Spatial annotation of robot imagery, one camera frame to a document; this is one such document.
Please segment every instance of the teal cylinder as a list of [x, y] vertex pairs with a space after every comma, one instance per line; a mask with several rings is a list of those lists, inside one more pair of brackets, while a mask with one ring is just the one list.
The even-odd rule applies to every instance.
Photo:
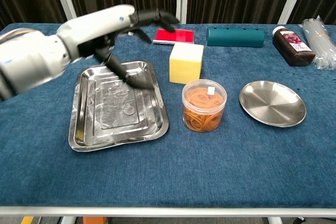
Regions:
[[265, 32], [258, 28], [208, 27], [207, 46], [263, 47]]

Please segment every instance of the table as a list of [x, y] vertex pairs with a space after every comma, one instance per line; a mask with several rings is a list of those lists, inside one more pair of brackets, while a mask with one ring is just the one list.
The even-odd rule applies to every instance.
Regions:
[[[46, 35], [58, 24], [11, 24]], [[206, 44], [207, 24], [180, 25]], [[271, 43], [276, 25], [218, 25], [265, 30], [262, 48], [206, 47], [201, 78], [228, 93], [223, 120], [209, 133], [182, 121], [183, 85], [169, 83], [172, 46], [119, 37], [121, 61], [153, 63], [170, 120], [160, 139], [92, 153], [68, 145], [77, 74], [93, 58], [69, 65], [40, 87], [0, 103], [0, 215], [336, 216], [336, 71], [290, 67]], [[286, 25], [304, 38], [299, 26]], [[336, 26], [327, 26], [336, 41]], [[155, 28], [144, 29], [154, 36]], [[271, 80], [307, 106], [298, 126], [261, 124], [240, 107], [248, 82]]]

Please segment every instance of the plastic cup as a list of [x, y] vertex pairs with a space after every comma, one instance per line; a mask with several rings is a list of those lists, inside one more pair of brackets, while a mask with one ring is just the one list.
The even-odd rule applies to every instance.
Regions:
[[216, 129], [223, 116], [227, 94], [217, 82], [195, 80], [182, 90], [183, 121], [193, 131]]

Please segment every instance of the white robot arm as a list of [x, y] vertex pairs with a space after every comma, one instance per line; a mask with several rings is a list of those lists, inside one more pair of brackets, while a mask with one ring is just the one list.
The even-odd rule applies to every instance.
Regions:
[[155, 23], [174, 31], [170, 24], [178, 22], [164, 11], [135, 11], [131, 5], [118, 5], [69, 20], [51, 36], [31, 29], [10, 31], [0, 36], [0, 101], [60, 76], [68, 63], [93, 54], [130, 86], [150, 89], [148, 83], [129, 77], [109, 48], [120, 33], [132, 31], [150, 43], [140, 27]]

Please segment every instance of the brown bottle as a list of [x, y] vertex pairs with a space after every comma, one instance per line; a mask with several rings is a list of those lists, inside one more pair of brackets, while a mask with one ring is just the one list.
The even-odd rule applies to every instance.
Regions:
[[307, 66], [315, 57], [315, 53], [299, 36], [284, 26], [278, 26], [273, 30], [273, 45], [291, 66]]

